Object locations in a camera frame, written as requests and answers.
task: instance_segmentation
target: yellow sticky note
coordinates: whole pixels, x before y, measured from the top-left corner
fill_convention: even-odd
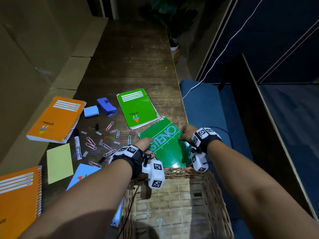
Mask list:
[[[48,184],[73,175],[70,144],[47,150]]]

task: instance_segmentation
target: orange spiral notebook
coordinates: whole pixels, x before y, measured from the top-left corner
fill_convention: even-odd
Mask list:
[[[29,140],[66,143],[85,105],[85,101],[54,97],[26,137]]]
[[[0,238],[16,239],[41,214],[42,167],[0,176]]]

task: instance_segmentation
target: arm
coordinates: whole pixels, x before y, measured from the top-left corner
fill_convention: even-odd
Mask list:
[[[146,150],[151,141],[135,146]],[[130,164],[115,160],[72,186],[19,238],[105,238],[131,177]]]
[[[181,139],[190,141],[196,130],[186,126]],[[260,167],[218,140],[207,153],[254,238],[318,238],[316,221]]]

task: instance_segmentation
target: spiral binding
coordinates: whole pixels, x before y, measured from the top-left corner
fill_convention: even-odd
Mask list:
[[[143,89],[143,90],[144,90],[145,93],[146,93],[146,96],[147,96],[147,98],[148,98],[148,101],[149,101],[150,104],[152,105],[153,111],[156,113],[157,117],[159,117],[160,115],[159,115],[159,113],[157,112],[155,106],[153,105],[153,102],[152,102],[152,100],[151,100],[151,98],[150,98],[148,92],[147,92],[145,89]]]
[[[42,166],[38,168],[38,201],[37,207],[35,211],[35,216],[38,217],[41,215],[42,212]]]
[[[73,123],[73,126],[72,126],[71,129],[68,131],[66,137],[62,140],[62,142],[65,142],[65,143],[66,143],[66,142],[69,140],[69,138],[71,137],[72,132],[73,132],[74,128],[77,126],[78,121],[79,121],[79,119],[80,119],[80,116],[81,116],[81,114],[82,114],[82,112],[83,112],[85,106],[86,106],[86,102],[84,102],[84,106],[83,106],[82,110],[79,112],[77,118],[75,119],[75,121],[74,121],[74,123]]]
[[[164,116],[161,117],[157,122],[155,122],[155,123],[154,123],[153,125],[151,125],[149,128],[146,128],[146,129],[145,129],[144,131],[142,131],[142,132],[147,131],[147,130],[150,129],[152,126],[154,126],[156,123],[158,123],[159,121],[164,120],[164,118],[165,118]]]

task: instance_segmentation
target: green steno notebook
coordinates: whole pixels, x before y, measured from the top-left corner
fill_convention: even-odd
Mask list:
[[[117,94],[117,99],[130,129],[135,129],[160,119],[160,115],[144,89]]]
[[[178,137],[181,131],[166,117],[138,134],[140,138],[150,137],[151,142],[149,149],[155,157],[163,163],[164,168],[184,168],[192,164],[189,159],[189,143],[181,141]]]

